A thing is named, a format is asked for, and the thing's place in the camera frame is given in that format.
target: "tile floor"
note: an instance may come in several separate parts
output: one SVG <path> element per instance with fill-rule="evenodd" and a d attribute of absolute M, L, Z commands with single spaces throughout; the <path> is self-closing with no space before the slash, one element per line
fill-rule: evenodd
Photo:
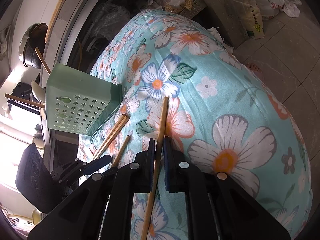
<path fill-rule="evenodd" d="M 320 203 L 320 26 L 306 5 L 300 10 L 297 18 L 280 12 L 264 21 L 265 37 L 250 38 L 234 55 L 262 69 L 266 85 L 300 128 L 311 161 L 313 214 Z"/>

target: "teal floral blanket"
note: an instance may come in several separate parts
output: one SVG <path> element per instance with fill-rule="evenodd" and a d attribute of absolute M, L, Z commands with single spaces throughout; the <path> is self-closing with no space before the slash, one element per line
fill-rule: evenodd
<path fill-rule="evenodd" d="M 78 158 L 90 162 L 125 113 L 129 122 L 104 154 L 115 156 L 131 135 L 118 166 L 132 162 L 157 138 L 168 96 L 165 134 L 176 149 L 204 172 L 228 173 L 292 239 L 304 227 L 312 202 L 310 162 L 296 123 L 268 87 L 198 23 L 142 11 L 100 55 L 91 75 L 122 84 L 124 97 L 95 136 L 80 136 Z M 134 195 L 132 239 L 140 239 L 146 199 Z M 165 190 L 162 167 L 148 240 L 178 239 L 188 239 L 185 197 Z"/>

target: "bare foot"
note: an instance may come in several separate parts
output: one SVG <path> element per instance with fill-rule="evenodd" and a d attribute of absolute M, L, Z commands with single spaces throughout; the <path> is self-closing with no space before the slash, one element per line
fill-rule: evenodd
<path fill-rule="evenodd" d="M 246 65 L 248 69 L 254 72 L 254 74 L 264 83 L 264 77 L 262 74 L 262 70 L 255 63 L 248 63 Z"/>

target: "green plastic basket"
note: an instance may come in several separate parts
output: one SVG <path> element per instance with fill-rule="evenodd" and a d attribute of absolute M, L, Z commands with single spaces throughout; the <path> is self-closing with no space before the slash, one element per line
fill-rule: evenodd
<path fill-rule="evenodd" d="M 121 85 L 56 63 L 46 87 L 47 127 L 92 136 L 121 101 Z"/>

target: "chopsticks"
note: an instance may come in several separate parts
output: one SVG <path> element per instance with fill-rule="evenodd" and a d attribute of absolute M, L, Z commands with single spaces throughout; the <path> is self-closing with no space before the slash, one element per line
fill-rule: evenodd
<path fill-rule="evenodd" d="M 118 162 L 121 159 L 122 153 L 123 153 L 124 149 L 127 147 L 129 140 L 130 140 L 130 135 L 127 135 L 120 150 L 118 151 L 118 154 L 117 154 L 115 160 L 113 161 L 113 164 L 111 165 L 111 168 L 116 167 L 118 165 Z"/>
<path fill-rule="evenodd" d="M 38 55 L 42 65 L 44 66 L 45 70 L 50 75 L 51 74 L 51 70 L 50 70 L 48 64 L 45 62 L 44 58 L 42 57 L 41 52 L 39 51 L 38 48 L 35 48 L 35 51 L 36 51 L 36 54 Z"/>
<path fill-rule="evenodd" d="M 109 147 L 113 139 L 117 136 L 117 134 L 120 132 L 120 130 L 124 127 L 124 125 L 128 121 L 129 121 L 129 117 L 125 114 L 122 114 L 122 116 L 119 118 L 119 120 L 115 123 L 115 125 L 111 129 L 110 133 L 103 140 L 101 146 L 95 153 L 92 160 L 98 159 L 102 155 L 102 153 Z"/>
<path fill-rule="evenodd" d="M 164 97 L 163 104 L 162 104 L 161 117 L 160 117 L 160 125 L 159 125 L 159 131 L 158 131 L 157 145 L 156 145 L 155 166 L 154 166 L 154 171 L 153 171 L 153 185 L 152 185 L 152 191 L 148 195 L 146 215 L 145 215 L 144 222 L 143 222 L 141 240 L 146 240 L 147 239 L 149 225 L 150 225 L 150 219 L 151 219 L 151 214 L 152 214 L 152 209 L 153 209 L 153 203 L 154 203 L 155 195 L 156 195 L 156 188 L 157 188 L 159 169 L 160 169 L 160 160 L 161 160 L 163 137 L 164 137 L 165 124 L 166 124 L 166 121 L 167 121 L 167 114 L 168 114 L 168 104 L 169 104 L 169 98 L 168 97 Z"/>
<path fill-rule="evenodd" d="M 39 104 L 39 103 L 36 103 L 36 102 L 32 102 L 32 101 L 29 101 L 29 100 L 26 100 L 26 99 L 23 99 L 23 98 L 18 98 L 18 97 L 15 97 L 13 95 L 4 94 L 4 97 L 8 98 L 8 99 L 12 99 L 14 101 L 18 101 L 20 103 L 24 103 L 24 104 L 30 105 L 30 106 L 36 106 L 36 107 L 39 107 L 39 108 L 45 108 L 45 105 L 42 105 L 42 104 Z"/>

